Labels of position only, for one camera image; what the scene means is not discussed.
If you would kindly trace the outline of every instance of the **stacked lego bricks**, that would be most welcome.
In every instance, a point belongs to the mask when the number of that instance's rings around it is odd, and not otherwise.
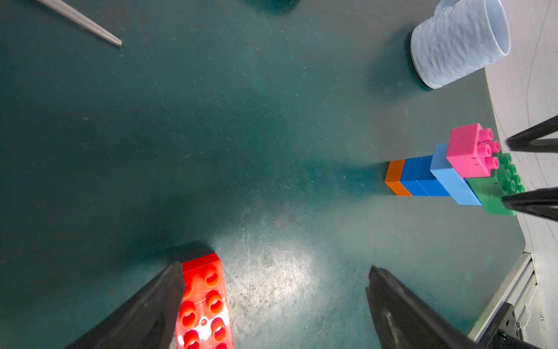
[[[184,296],[176,320],[178,349],[234,349],[221,260],[213,253],[182,263]]]
[[[460,205],[513,216],[502,197],[525,188],[511,156],[493,137],[479,123],[454,128],[449,142],[437,144],[433,155],[391,161],[384,182],[399,196],[451,196]]]

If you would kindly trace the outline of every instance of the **orange lego brick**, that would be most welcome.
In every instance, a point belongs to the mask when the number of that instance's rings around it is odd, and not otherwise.
[[[184,296],[176,319],[178,349],[234,349],[223,267],[213,253],[182,263]]]
[[[384,183],[398,196],[400,197],[411,197],[411,193],[401,184],[401,172],[403,172],[403,166],[405,160],[390,161],[389,167],[387,168],[386,180]]]

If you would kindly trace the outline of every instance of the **lego stud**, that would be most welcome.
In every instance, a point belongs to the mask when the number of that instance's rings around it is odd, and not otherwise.
[[[205,284],[208,287],[215,287],[219,282],[219,274],[213,269],[209,269],[205,272]]]
[[[184,295],[182,299],[186,299],[192,295],[192,284],[189,281],[186,281],[186,276],[184,277]]]
[[[491,128],[485,128],[484,130],[479,130],[479,142],[488,142],[494,138]]]
[[[180,305],[179,310],[180,324],[184,328],[192,328],[198,320],[196,308],[192,302],[184,302]]]
[[[499,166],[498,158],[497,157],[486,157],[485,164],[488,170],[495,170]]]
[[[502,189],[508,194],[512,194],[516,191],[516,183],[513,180],[502,183]]]
[[[216,342],[221,342],[222,340],[225,339],[225,336],[227,335],[227,330],[225,328],[225,323],[223,322],[223,319],[221,318],[213,319],[213,321],[211,322],[211,333],[213,335],[213,339],[215,339]]]
[[[514,182],[516,182],[516,186],[523,185],[523,182],[521,182],[521,177],[519,177],[517,174],[513,174],[512,179]]]
[[[488,143],[480,143],[477,147],[477,156],[478,157],[488,157],[492,156],[492,148]]]
[[[215,315],[223,311],[223,298],[217,291],[211,291],[205,298],[205,303],[207,304],[209,311]]]
[[[509,172],[512,174],[512,176],[517,175],[517,167],[515,165],[508,165],[507,168],[509,168]]]
[[[184,335],[184,349],[200,349],[200,336],[196,330],[188,331]]]
[[[512,174],[506,168],[500,167],[497,171],[499,181],[509,181],[512,178]]]
[[[492,150],[493,154],[496,154],[497,152],[500,152],[500,150],[501,150],[500,142],[498,142],[498,141],[488,142],[488,145],[490,146],[490,149]]]
[[[507,165],[512,163],[512,155],[510,153],[499,154],[498,158],[501,164]]]

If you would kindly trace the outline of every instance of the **teal table surface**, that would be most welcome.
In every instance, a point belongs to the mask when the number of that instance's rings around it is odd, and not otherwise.
[[[0,1],[0,347],[62,348],[199,241],[236,348],[379,348],[385,267],[467,333],[517,261],[515,217],[397,197],[387,162],[495,129],[484,71],[430,90],[435,0],[68,0],[119,49]]]

